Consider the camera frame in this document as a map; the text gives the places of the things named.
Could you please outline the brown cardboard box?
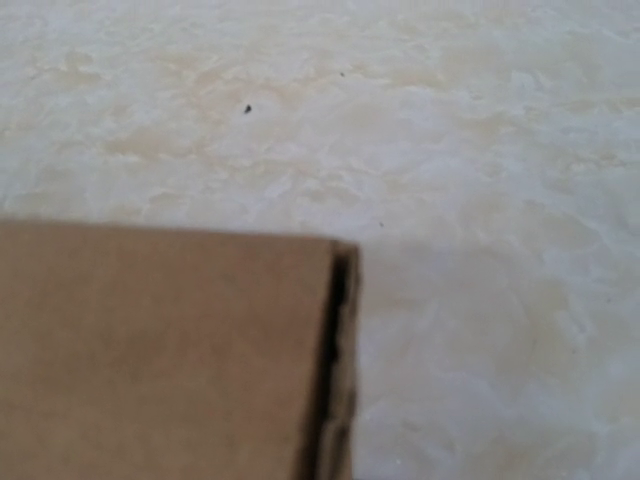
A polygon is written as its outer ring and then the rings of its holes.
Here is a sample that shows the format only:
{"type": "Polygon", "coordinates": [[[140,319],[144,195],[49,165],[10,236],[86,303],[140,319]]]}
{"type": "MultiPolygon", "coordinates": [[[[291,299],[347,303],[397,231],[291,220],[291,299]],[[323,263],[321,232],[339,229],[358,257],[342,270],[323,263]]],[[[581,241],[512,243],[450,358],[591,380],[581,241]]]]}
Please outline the brown cardboard box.
{"type": "Polygon", "coordinates": [[[5,220],[5,479],[349,479],[357,245],[5,220]]]}

